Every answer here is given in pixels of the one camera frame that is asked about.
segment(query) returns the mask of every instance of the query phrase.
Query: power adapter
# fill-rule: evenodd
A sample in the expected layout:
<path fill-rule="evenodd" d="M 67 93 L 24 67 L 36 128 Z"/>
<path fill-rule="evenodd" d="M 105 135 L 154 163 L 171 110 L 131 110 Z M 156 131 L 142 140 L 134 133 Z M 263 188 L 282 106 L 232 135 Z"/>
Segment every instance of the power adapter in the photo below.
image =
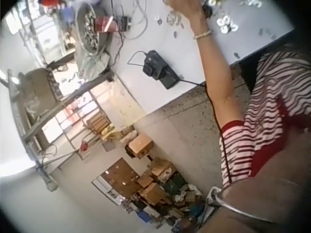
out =
<path fill-rule="evenodd" d="M 155 50 L 146 54 L 142 71 L 154 80 L 160 80 L 167 90 L 180 81 L 178 75 Z"/>

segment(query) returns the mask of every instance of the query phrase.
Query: white table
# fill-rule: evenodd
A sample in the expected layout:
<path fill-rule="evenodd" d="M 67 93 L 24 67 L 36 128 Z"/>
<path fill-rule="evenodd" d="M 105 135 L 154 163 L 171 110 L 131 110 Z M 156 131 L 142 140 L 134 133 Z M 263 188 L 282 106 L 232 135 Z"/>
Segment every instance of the white table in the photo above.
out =
<path fill-rule="evenodd" d="M 170 26 L 166 22 L 166 16 L 171 9 L 163 4 L 162 0 L 146 1 L 148 28 L 140 38 L 125 41 L 114 70 L 146 114 L 150 114 L 190 91 L 194 85 L 180 82 L 170 90 L 166 90 L 160 81 L 146 76 L 142 72 L 142 67 L 126 64 L 136 51 L 156 50 L 171 65 L 177 75 L 182 75 L 185 80 L 202 83 L 205 78 L 197 44 L 193 40 L 188 20 L 182 18 L 184 29 L 180 26 Z M 271 0 L 262 1 L 261 8 L 240 6 L 239 0 L 227 0 L 223 3 L 223 10 L 228 12 L 233 21 L 239 25 L 236 32 L 222 34 L 216 25 L 217 18 L 213 17 L 209 21 L 210 27 L 214 30 L 214 37 L 229 64 L 250 56 L 293 30 L 287 17 Z M 115 12 L 119 15 L 122 14 L 120 2 L 124 8 L 124 14 L 130 16 L 133 11 L 133 0 L 114 0 Z M 140 0 L 140 2 L 144 8 L 145 0 Z M 103 4 L 107 7 L 110 1 L 105 1 Z M 163 20 L 162 25 L 158 25 L 155 17 Z M 142 14 L 137 10 L 132 18 L 133 24 L 139 22 L 141 18 Z M 144 26 L 145 22 L 134 25 L 126 36 L 135 37 Z M 174 32 L 178 33 L 177 38 L 174 38 Z M 114 39 L 112 43 L 112 54 L 116 54 L 119 47 L 117 41 Z M 139 53 L 132 62 L 143 64 L 144 58 L 145 56 Z"/>

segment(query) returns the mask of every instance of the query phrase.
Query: red container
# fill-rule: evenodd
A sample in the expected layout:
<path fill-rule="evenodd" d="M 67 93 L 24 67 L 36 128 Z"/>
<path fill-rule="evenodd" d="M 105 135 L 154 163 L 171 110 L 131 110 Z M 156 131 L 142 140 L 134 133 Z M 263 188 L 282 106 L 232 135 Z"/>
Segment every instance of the red container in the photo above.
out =
<path fill-rule="evenodd" d="M 41 0 L 38 2 L 43 6 L 57 6 L 59 4 L 59 0 Z"/>
<path fill-rule="evenodd" d="M 99 17 L 95 19 L 95 32 L 97 33 L 113 33 L 119 30 L 113 16 Z"/>

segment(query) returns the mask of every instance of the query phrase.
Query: red and white striped shirt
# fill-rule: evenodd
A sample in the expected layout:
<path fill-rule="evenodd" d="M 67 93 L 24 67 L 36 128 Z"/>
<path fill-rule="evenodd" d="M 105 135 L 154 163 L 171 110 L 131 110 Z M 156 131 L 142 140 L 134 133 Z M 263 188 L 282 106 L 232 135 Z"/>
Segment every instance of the red and white striped shirt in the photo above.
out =
<path fill-rule="evenodd" d="M 291 125 L 311 129 L 311 65 L 290 46 L 264 55 L 244 121 L 222 128 L 232 182 L 255 176 L 283 150 Z M 222 177 L 229 185 L 223 144 Z"/>

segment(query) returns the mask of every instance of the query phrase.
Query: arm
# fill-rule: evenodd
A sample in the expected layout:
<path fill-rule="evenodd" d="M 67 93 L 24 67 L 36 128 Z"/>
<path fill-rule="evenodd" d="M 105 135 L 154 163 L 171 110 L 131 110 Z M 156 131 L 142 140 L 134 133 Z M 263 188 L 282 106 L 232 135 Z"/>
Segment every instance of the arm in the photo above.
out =
<path fill-rule="evenodd" d="M 209 30 L 202 11 L 190 18 L 195 35 Z M 230 67 L 218 48 L 212 35 L 197 40 L 207 93 L 214 106 L 216 119 L 220 128 L 233 120 L 243 120 L 243 115 L 233 93 L 233 80 Z"/>

